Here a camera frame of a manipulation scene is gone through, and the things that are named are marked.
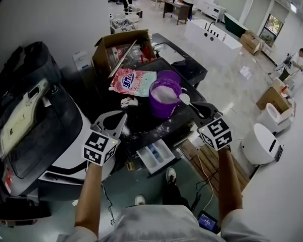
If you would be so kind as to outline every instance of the white sneaker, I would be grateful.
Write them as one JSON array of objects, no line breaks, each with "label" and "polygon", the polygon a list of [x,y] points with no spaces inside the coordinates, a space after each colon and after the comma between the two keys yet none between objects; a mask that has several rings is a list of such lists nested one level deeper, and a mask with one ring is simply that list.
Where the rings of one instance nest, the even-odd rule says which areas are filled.
[{"label": "white sneaker", "polygon": [[142,195],[136,196],[135,205],[146,204],[145,198]]},{"label": "white sneaker", "polygon": [[175,169],[173,168],[168,168],[166,170],[166,180],[167,180],[167,183],[170,184],[170,183],[174,183],[176,184],[176,172],[175,172]]}]

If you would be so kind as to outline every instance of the ceiling light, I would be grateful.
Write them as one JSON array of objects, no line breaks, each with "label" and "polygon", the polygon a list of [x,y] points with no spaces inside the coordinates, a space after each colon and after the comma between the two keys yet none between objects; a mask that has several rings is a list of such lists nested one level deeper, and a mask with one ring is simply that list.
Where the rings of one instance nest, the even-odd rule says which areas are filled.
[{"label": "ceiling light", "polygon": [[293,11],[293,12],[297,12],[297,8],[296,8],[296,6],[295,5],[293,5],[293,4],[291,4],[291,10]]}]

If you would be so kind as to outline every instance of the bathtub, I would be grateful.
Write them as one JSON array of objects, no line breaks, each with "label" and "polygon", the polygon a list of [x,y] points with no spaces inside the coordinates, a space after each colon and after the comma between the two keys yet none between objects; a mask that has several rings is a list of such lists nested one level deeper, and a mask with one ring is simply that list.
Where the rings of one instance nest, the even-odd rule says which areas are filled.
[{"label": "bathtub", "polygon": [[248,30],[245,26],[239,23],[235,18],[233,18],[230,14],[224,14],[224,23],[226,25],[226,29],[241,38],[241,36]]},{"label": "bathtub", "polygon": [[189,42],[202,49],[219,65],[226,66],[234,62],[242,44],[206,20],[187,21],[184,36]]}]

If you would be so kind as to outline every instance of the purple bucket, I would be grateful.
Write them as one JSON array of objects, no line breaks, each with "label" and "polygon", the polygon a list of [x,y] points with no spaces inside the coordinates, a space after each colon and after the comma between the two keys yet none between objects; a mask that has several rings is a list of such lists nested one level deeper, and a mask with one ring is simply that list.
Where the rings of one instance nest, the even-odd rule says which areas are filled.
[{"label": "purple bucket", "polygon": [[181,77],[174,71],[171,70],[163,70],[157,74],[157,79],[171,79],[174,82],[180,84]]},{"label": "purple bucket", "polygon": [[[178,101],[175,103],[161,103],[152,96],[152,91],[158,86],[167,86],[174,90]],[[171,79],[158,79],[154,81],[149,88],[150,109],[152,114],[158,118],[169,118],[174,112],[176,106],[181,102],[179,96],[182,94],[180,85]]]}]

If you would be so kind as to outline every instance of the tile floor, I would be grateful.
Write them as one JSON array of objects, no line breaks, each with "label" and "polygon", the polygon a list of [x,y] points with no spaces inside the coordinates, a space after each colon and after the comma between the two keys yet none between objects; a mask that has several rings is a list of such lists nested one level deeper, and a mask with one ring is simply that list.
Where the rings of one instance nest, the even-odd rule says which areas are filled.
[{"label": "tile floor", "polygon": [[[176,25],[176,19],[170,14],[163,18],[164,4],[155,7],[150,0],[133,1],[135,7],[143,10],[143,18],[139,21],[139,29],[148,29],[149,34],[160,33],[182,50],[192,56],[203,65],[208,74],[197,88],[204,98],[214,104],[220,111],[225,113],[233,129],[232,152],[245,172],[251,174],[254,167],[248,162],[241,151],[240,140],[245,137],[250,128],[255,124],[260,110],[256,106],[257,100],[268,88],[271,78],[266,73],[274,69],[274,65],[261,53],[256,57],[252,56],[246,49],[242,48],[242,54],[229,66],[220,66],[212,58],[200,51],[194,44],[184,37],[186,25],[181,21]],[[116,3],[109,3],[109,13],[113,16],[123,15],[123,6]],[[198,19],[213,19],[197,12],[194,15]],[[227,32],[235,39],[239,39],[225,29],[225,25],[217,23],[217,27]],[[249,67],[252,76],[247,80],[239,71],[243,66]]]},{"label": "tile floor", "polygon": [[[262,54],[256,57],[260,65],[256,64],[253,61],[253,56],[245,49],[242,49],[242,55],[239,55],[232,65],[221,67],[184,38],[186,25],[179,24],[177,26],[176,20],[169,16],[163,19],[163,5],[159,9],[158,6],[155,8],[155,4],[152,4],[149,0],[138,0],[133,3],[136,7],[143,9],[143,19],[139,22],[139,29],[148,29],[150,34],[162,34],[194,57],[208,70],[208,74],[200,83],[198,90],[208,102],[213,103],[225,113],[233,129],[234,139],[242,139],[255,123],[260,113],[255,102],[271,81],[269,76],[263,71],[270,72],[274,67],[273,64]],[[109,3],[108,10],[109,13],[114,15],[122,14],[123,6]],[[206,19],[206,16],[200,12],[197,12],[195,16]],[[223,24],[218,23],[217,26],[225,30]],[[252,77],[249,80],[239,73],[243,66],[250,68]],[[240,140],[233,142],[232,152],[245,171],[251,173],[253,167],[241,152]],[[178,185],[182,195],[191,204],[195,197],[195,183],[200,180],[200,177],[184,160],[177,162],[174,167],[178,176],[184,175],[184,178],[179,179]],[[121,182],[122,185],[115,186],[114,184],[119,183],[118,180],[121,179],[123,181],[124,176],[126,181]],[[105,186],[108,195],[114,203],[115,218],[117,218],[119,211],[123,207],[132,205],[137,193],[145,195],[146,200],[152,203],[160,202],[160,187],[164,176],[160,174],[151,179],[146,179],[146,177],[147,173],[145,170],[129,172],[128,174],[128,171],[123,169],[106,180]],[[197,213],[205,206],[210,196],[210,190],[204,189],[204,200],[199,203],[196,209]],[[108,206],[108,202],[103,197],[100,237],[108,234],[113,229],[110,225],[111,217],[108,212]],[[0,236],[3,241],[55,241],[59,233],[69,233],[72,230],[75,207],[72,206],[71,202],[54,202],[51,204],[51,209],[51,218],[40,220],[32,226],[0,227]],[[218,216],[218,200],[216,197],[210,203],[207,211],[214,217]]]}]

